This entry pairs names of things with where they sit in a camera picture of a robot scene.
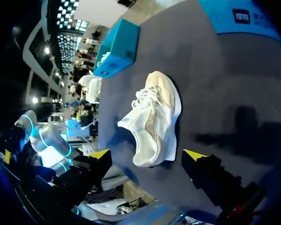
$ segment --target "printed logo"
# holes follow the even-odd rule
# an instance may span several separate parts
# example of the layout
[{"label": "printed logo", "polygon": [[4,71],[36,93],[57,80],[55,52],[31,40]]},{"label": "printed logo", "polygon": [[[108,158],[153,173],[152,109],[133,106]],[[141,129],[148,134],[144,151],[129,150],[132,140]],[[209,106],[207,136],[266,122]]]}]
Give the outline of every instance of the printed logo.
[{"label": "printed logo", "polygon": [[232,10],[234,20],[236,23],[250,24],[250,13],[246,9],[233,9]]},{"label": "printed logo", "polygon": [[253,13],[253,23],[265,29],[274,29],[274,26],[270,20],[262,14]]}]

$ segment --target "gray table surface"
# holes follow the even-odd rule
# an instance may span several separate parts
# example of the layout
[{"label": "gray table surface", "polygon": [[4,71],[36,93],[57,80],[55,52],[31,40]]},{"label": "gray table surface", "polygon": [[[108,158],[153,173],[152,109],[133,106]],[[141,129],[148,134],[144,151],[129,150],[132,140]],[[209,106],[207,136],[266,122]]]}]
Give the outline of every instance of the gray table surface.
[{"label": "gray table surface", "polygon": [[[181,166],[189,149],[214,154],[242,185],[255,181],[268,194],[267,209],[281,194],[281,43],[253,34],[217,35],[195,0],[179,3],[144,22],[136,62],[104,79],[99,107],[99,143],[113,163],[153,197],[205,222],[221,212],[196,190]],[[135,141],[117,127],[147,75],[173,79],[183,111],[176,124],[174,162],[138,168]]]}]

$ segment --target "white sneaker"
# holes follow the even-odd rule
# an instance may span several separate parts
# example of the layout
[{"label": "white sneaker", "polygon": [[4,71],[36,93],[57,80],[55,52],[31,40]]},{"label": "white sneaker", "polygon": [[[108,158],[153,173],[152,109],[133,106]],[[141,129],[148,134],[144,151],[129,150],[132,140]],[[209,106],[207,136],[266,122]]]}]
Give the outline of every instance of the white sneaker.
[{"label": "white sneaker", "polygon": [[175,124],[181,113],[181,100],[170,78],[159,71],[149,74],[144,89],[136,92],[132,110],[118,122],[131,131],[136,141],[133,163],[151,167],[165,159],[175,160]]}]

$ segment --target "shoe sole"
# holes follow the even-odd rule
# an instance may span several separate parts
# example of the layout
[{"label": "shoe sole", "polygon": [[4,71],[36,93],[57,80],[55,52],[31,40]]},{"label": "shoe sole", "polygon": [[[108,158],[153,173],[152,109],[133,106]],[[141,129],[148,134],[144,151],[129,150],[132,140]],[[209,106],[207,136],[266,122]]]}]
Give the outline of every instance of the shoe sole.
[{"label": "shoe sole", "polygon": [[175,111],[174,111],[174,115],[173,115],[173,123],[169,130],[170,135],[169,135],[169,139],[168,139],[168,148],[166,151],[165,160],[174,161],[176,159],[176,151],[177,151],[177,138],[176,138],[176,133],[175,133],[175,127],[176,127],[176,122],[178,120],[178,117],[180,116],[181,111],[182,111],[182,105],[181,105],[181,99],[180,99],[177,88],[175,87],[173,81],[168,76],[166,76],[166,77],[174,92]]}]

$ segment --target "blue banner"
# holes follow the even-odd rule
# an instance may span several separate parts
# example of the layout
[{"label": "blue banner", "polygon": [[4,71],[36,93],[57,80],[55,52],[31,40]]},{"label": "blue banner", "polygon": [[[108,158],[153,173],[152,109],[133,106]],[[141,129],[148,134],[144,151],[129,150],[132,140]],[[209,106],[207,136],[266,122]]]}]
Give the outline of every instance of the blue banner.
[{"label": "blue banner", "polygon": [[250,0],[199,0],[217,34],[252,33],[281,41],[270,20]]}]

